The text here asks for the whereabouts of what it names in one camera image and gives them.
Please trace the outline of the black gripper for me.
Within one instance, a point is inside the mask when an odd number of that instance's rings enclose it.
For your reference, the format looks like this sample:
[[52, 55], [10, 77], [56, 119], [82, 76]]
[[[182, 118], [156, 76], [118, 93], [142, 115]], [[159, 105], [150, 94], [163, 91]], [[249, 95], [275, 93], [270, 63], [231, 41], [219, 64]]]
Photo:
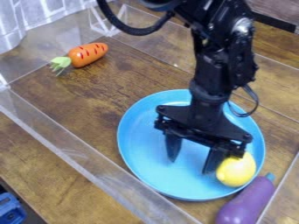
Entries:
[[242, 158], [253, 136], [224, 116], [223, 107], [231, 92], [210, 94], [195, 81], [190, 85], [191, 104], [159, 105], [154, 126], [163, 132], [168, 159], [179, 156], [183, 139], [210, 147], [202, 173], [216, 171], [228, 156]]

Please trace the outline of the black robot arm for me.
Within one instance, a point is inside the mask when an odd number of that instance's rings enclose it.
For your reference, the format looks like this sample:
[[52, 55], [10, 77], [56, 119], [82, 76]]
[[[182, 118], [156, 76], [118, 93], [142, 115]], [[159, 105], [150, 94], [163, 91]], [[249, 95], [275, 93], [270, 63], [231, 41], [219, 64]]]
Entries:
[[224, 158], [242, 158], [253, 136], [224, 115], [236, 88], [250, 91], [258, 65], [253, 53], [254, 15], [245, 0], [140, 0], [154, 11], [170, 11], [191, 27], [195, 75], [191, 104], [156, 107], [155, 127], [166, 137], [174, 161], [187, 139], [210, 148], [203, 173]]

